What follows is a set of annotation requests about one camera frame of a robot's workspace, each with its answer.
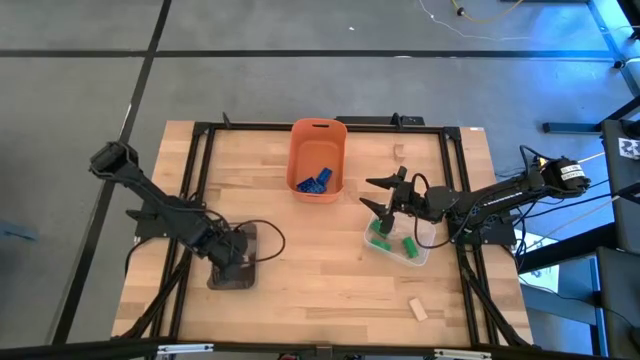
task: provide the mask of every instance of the orange plastic container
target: orange plastic container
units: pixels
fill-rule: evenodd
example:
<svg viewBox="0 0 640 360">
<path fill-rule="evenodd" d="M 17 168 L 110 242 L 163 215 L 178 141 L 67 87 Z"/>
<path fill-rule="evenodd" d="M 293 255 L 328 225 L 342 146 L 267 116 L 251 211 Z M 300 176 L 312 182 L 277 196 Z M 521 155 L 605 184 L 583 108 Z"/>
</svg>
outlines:
<svg viewBox="0 0 640 360">
<path fill-rule="evenodd" d="M 291 129 L 287 185 L 296 199 L 312 203 L 334 202 L 343 188 L 345 141 L 347 127 L 329 119 L 300 119 Z M 332 171 L 324 194 L 299 192 L 297 185 L 320 171 Z"/>
</svg>

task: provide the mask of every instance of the small wood piece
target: small wood piece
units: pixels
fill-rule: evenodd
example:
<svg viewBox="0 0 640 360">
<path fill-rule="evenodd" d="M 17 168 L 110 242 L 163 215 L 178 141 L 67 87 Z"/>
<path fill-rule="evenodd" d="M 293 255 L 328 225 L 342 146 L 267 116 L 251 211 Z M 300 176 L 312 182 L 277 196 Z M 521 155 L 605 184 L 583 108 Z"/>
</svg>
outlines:
<svg viewBox="0 0 640 360">
<path fill-rule="evenodd" d="M 411 306 L 411 310 L 413 310 L 413 315 L 415 315 L 416 320 L 418 320 L 418 322 L 424 321 L 425 319 L 428 318 L 427 313 L 424 311 L 424 308 L 422 307 L 422 303 L 420 303 L 420 300 L 418 298 L 411 299 L 411 301 L 409 301 L 409 306 Z"/>
</svg>

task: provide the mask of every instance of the concrete floor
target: concrete floor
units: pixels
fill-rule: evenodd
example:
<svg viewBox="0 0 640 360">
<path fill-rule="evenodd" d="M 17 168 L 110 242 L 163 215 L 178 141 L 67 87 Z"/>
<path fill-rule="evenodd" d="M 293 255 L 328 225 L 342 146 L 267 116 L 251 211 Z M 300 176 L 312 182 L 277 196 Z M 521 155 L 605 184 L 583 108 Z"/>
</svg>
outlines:
<svg viewBox="0 0 640 360">
<path fill-rule="evenodd" d="M 499 22 L 477 25 L 457 17 L 447 1 L 422 2 L 465 35 L 529 39 L 462 37 L 434 23 L 418 0 L 182 0 L 172 5 L 160 49 L 607 50 L 584 4 L 525 3 Z M 161 4 L 0 0 L 0 49 L 146 49 Z M 510 6 L 465 5 L 480 18 Z M 614 0 L 596 5 L 610 27 L 625 24 Z M 622 29 L 614 38 L 635 54 L 629 33 Z M 86 171 L 88 159 L 117 138 L 141 64 L 0 59 L 0 219 L 40 234 L 36 243 L 0 242 L 0 347 L 48 339 L 100 187 Z M 220 121 L 222 111 L 238 122 L 399 112 L 433 125 L 485 127 L 495 169 L 503 172 L 521 166 L 521 143 L 551 156 L 602 151 L 597 137 L 544 135 L 540 124 L 599 121 L 629 101 L 625 81 L 610 66 L 602 59 L 156 59 L 131 144 L 151 173 L 166 120 Z M 594 182 L 607 178 L 603 158 L 585 168 Z M 607 185 L 592 192 L 606 193 Z M 108 338 L 133 237 L 124 210 L 139 206 L 116 190 L 70 341 Z M 531 219 L 528 231 L 544 234 L 591 206 L 558 212 L 552 224 Z M 611 219 L 606 209 L 556 237 Z M 536 329 L 548 322 L 530 315 L 538 341 Z"/>
</svg>

